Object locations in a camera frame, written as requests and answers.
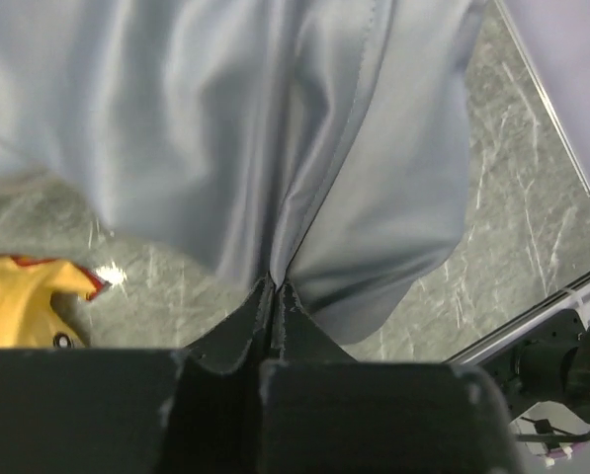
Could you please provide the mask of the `grey pillowcase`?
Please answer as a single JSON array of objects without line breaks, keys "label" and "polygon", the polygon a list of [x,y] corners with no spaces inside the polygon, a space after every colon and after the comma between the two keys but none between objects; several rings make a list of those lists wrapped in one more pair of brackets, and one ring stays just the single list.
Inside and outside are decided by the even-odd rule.
[{"label": "grey pillowcase", "polygon": [[0,1],[0,192],[57,178],[357,343],[463,236],[484,7]]}]

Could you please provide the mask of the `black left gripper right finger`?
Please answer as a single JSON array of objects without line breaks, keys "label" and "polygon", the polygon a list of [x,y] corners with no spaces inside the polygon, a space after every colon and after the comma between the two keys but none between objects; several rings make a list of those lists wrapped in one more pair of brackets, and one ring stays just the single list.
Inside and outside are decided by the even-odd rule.
[{"label": "black left gripper right finger", "polygon": [[344,467],[345,407],[332,385],[355,360],[302,308],[277,292],[259,369],[259,471],[337,473]]}]

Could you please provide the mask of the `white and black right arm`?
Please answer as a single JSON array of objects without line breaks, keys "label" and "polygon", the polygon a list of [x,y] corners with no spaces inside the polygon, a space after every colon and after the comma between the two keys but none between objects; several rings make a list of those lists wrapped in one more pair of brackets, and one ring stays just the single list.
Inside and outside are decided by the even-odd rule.
[{"label": "white and black right arm", "polygon": [[590,326],[576,310],[558,311],[479,365],[500,388],[513,419],[553,402],[590,426]]}]

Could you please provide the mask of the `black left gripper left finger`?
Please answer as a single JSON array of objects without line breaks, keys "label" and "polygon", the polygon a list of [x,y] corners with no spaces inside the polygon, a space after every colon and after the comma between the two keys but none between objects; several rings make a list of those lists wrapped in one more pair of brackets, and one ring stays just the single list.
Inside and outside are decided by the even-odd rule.
[{"label": "black left gripper left finger", "polygon": [[261,278],[237,309],[188,346],[183,464],[192,473],[254,467],[259,366],[269,351],[274,294]]}]

